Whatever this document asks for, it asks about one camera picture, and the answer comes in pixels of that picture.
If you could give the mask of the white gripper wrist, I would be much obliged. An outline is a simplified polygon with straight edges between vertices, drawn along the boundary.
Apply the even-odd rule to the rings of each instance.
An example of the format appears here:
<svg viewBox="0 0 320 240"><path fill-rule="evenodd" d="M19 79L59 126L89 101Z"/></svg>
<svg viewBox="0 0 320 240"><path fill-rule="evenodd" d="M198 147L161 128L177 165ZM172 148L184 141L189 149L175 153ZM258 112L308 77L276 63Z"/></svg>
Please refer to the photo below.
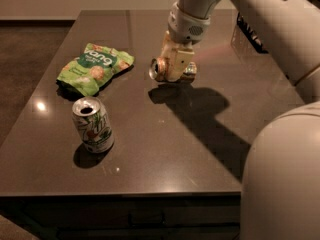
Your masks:
<svg viewBox="0 0 320 240"><path fill-rule="evenodd" d="M169 32L165 32L160 56L156 58L157 81L176 82L180 79L191 62L194 51L192 48L177 46L175 43L200 42L209 25L210 18L201 19L191 16L183 12L178 3L173 4L168 17Z"/></svg>

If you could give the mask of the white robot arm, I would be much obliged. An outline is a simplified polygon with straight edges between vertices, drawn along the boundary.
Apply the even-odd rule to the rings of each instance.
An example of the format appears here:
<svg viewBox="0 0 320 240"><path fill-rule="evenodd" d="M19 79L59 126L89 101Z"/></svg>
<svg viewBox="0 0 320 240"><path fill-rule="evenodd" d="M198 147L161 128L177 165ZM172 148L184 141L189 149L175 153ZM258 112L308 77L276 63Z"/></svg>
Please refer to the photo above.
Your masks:
<svg viewBox="0 0 320 240"><path fill-rule="evenodd" d="M175 82L189 67L221 0L178 0L159 63L149 74ZM255 138L242 178L239 240L320 240L320 12L306 0L230 0L280 71L270 90L303 105L273 119Z"/></svg>

